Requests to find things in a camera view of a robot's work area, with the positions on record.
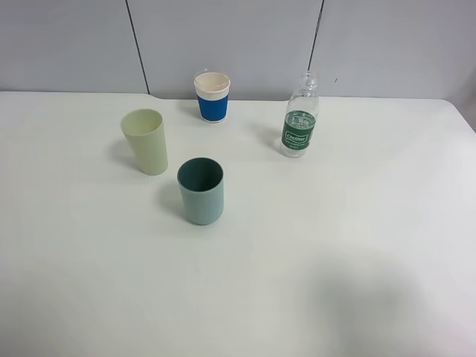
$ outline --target green bottle label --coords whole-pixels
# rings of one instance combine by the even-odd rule
[[[309,129],[297,129],[293,128],[288,124],[288,117],[290,115],[296,116],[299,115],[303,118],[309,119],[309,122],[314,122],[314,117],[308,112],[302,111],[292,111],[286,115],[286,119],[284,120],[284,128],[283,128],[283,136],[281,137],[281,141],[283,142],[285,147],[293,150],[302,150],[306,149],[309,146],[309,142],[311,141],[312,137],[312,130],[314,130],[314,126]]]

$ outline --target plastic cup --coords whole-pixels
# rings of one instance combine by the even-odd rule
[[[200,114],[208,123],[219,123],[226,117],[230,79],[223,73],[205,71],[195,76],[195,90]]]
[[[223,169],[211,158],[193,158],[177,173],[185,211],[193,223],[209,225],[223,212]]]
[[[122,133],[146,175],[159,175],[168,166],[164,121],[155,110],[130,112],[120,122]]]

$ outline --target teal cup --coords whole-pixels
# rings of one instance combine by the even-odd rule
[[[223,169],[211,158],[193,158],[177,173],[185,212],[191,222],[209,225],[223,212]]]

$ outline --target water bottle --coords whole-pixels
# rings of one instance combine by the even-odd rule
[[[288,102],[281,136],[281,152],[299,158],[306,152],[319,111],[318,79],[310,71],[303,74],[300,87]]]

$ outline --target blue paper cup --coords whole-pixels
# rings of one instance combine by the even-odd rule
[[[195,77],[195,90],[200,114],[208,123],[219,123],[226,117],[230,79],[218,72],[202,72]]]

